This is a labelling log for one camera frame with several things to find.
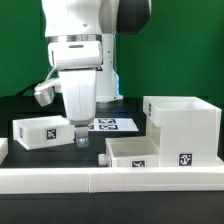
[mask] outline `green backdrop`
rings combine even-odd
[[[48,72],[40,0],[0,0],[0,96]],[[117,37],[120,92],[199,96],[224,105],[224,1],[154,0],[136,36]]]

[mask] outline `white block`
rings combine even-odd
[[[224,165],[91,169],[89,192],[224,190]]]
[[[0,194],[87,193],[89,169],[1,169]]]
[[[8,139],[0,138],[0,164],[3,162],[3,160],[7,155],[8,155]]]

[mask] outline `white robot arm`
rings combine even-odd
[[[57,79],[35,88],[41,106],[61,89],[67,118],[75,125],[79,147],[88,146],[88,125],[95,117],[96,74],[103,63],[99,35],[135,34],[149,20],[151,0],[42,0],[48,57]]]

